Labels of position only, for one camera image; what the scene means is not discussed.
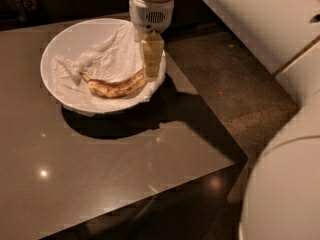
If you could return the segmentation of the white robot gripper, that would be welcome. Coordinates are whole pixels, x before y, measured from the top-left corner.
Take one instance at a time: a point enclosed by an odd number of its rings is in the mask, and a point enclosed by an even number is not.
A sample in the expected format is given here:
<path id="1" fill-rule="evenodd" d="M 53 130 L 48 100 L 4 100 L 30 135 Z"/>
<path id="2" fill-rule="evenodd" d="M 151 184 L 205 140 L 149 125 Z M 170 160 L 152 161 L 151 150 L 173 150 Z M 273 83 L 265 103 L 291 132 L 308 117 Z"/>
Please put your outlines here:
<path id="1" fill-rule="evenodd" d="M 164 50 L 164 41 L 159 33 L 171 24 L 173 8 L 174 0 L 129 0 L 130 20 L 136 29 L 134 40 L 140 46 L 143 71 L 148 81 L 159 75 Z"/>

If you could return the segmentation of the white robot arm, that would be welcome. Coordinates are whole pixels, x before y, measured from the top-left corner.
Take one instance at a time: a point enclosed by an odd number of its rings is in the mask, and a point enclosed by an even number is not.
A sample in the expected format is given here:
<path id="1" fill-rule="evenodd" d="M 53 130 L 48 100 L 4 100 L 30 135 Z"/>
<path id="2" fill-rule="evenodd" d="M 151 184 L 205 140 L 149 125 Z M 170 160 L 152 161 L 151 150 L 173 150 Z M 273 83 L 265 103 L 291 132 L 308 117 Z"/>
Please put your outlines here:
<path id="1" fill-rule="evenodd" d="M 319 0 L 178 0 L 210 8 L 248 56 L 210 43 L 181 64 L 240 143 L 260 142 L 246 165 L 215 173 L 208 237 L 151 225 L 138 240 L 320 240 Z"/>

